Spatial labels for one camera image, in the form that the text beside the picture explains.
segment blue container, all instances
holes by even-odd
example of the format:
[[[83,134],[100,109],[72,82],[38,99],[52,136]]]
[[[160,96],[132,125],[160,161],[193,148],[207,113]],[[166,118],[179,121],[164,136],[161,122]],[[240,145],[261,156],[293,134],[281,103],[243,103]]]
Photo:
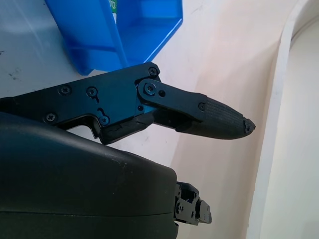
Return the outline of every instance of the blue container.
[[[182,24],[182,0],[46,0],[81,75],[151,61]]]

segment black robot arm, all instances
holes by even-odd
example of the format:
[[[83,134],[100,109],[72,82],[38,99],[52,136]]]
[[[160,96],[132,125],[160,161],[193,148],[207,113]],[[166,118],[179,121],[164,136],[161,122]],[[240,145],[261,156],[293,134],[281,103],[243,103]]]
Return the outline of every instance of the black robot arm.
[[[211,223],[210,207],[175,172],[103,144],[156,123],[218,139],[248,136],[234,109],[159,79],[146,63],[0,99],[0,238],[175,239]]]

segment white curved panel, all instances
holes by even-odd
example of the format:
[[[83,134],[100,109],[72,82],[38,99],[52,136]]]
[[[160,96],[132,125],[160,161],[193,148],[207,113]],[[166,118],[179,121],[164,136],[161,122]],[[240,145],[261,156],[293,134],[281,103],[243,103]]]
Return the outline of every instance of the white curved panel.
[[[313,143],[318,105],[319,2],[300,0],[291,13],[281,37],[267,115],[255,193],[247,230],[248,239],[319,238],[303,234],[309,207],[318,212],[313,200],[305,205],[309,191],[318,181],[310,181],[305,170],[318,166]]]
[[[181,135],[172,167],[180,181],[191,182],[200,190],[201,198],[211,206],[213,223],[180,225],[178,238],[246,237],[264,136],[265,102],[269,102],[267,89],[273,80],[269,76],[281,33],[296,2],[224,2],[196,90],[240,111],[257,128],[251,136],[232,141]]]

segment black metal bracket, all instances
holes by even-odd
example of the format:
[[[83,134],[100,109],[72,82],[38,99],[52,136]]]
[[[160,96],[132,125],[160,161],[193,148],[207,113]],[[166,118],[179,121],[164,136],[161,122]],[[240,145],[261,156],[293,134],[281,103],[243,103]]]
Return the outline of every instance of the black metal bracket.
[[[211,223],[210,207],[199,197],[199,191],[191,184],[177,182],[175,191],[176,221],[198,225],[198,223]]]
[[[207,137],[249,135],[250,120],[200,93],[163,84],[149,62],[64,85],[0,99],[0,112],[67,130],[88,126],[109,144],[152,123]]]

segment white surface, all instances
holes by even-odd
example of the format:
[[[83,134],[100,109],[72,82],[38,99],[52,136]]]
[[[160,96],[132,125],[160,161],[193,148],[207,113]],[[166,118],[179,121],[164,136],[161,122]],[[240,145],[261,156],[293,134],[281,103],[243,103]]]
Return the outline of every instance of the white surface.
[[[248,239],[256,239],[261,237],[261,228],[263,225],[263,216],[264,212],[265,215],[268,213],[267,209],[265,209],[265,202],[266,198],[268,197],[268,193],[270,191],[268,190],[268,184],[269,180],[272,179],[272,164],[276,164],[275,157],[274,157],[274,149],[275,149],[275,142],[277,137],[277,123],[279,118],[279,110],[282,104],[282,94],[284,88],[284,83],[288,84],[287,81],[289,80],[286,78],[287,74],[287,64],[288,64],[288,58],[289,58],[289,50],[291,47],[291,41],[293,41],[300,36],[303,31],[310,25],[310,22],[314,22],[314,19],[316,19],[319,15],[319,1],[317,0],[299,0],[296,6],[294,7],[292,13],[289,16],[289,19],[284,27],[282,37],[280,40],[280,46],[278,50],[278,55],[276,57],[276,62],[274,69],[270,75],[270,81],[272,82],[272,88],[269,92],[269,98],[270,98],[270,104],[269,108],[267,109],[266,118],[267,118],[267,124],[265,128],[265,136],[263,139],[262,144],[262,151],[261,151],[261,157],[260,157],[260,163],[258,168],[258,174],[255,184],[255,192],[251,207],[251,214],[249,219],[249,227],[247,230],[247,238]],[[296,109],[296,114],[299,113],[299,111],[304,110],[302,109]],[[281,125],[278,125],[278,133],[281,132]],[[280,213],[278,212],[277,215],[273,214],[272,220],[276,220],[277,217],[280,216]]]
[[[208,60],[196,90],[240,111],[257,129],[234,141],[180,137],[172,167],[179,180],[199,189],[200,197],[211,206],[213,223],[180,225],[178,238],[245,238],[264,138],[267,90],[272,86],[272,62],[296,2],[226,0],[216,16]]]
[[[261,239],[319,238],[319,22],[289,53]]]
[[[184,23],[154,62],[161,79],[188,91],[195,89],[210,31],[221,0],[185,0]],[[82,78],[61,46],[59,30],[44,0],[1,0],[0,2],[0,97],[63,84]],[[88,128],[72,132],[93,139]],[[170,166],[179,134],[151,125],[112,147],[130,151]]]

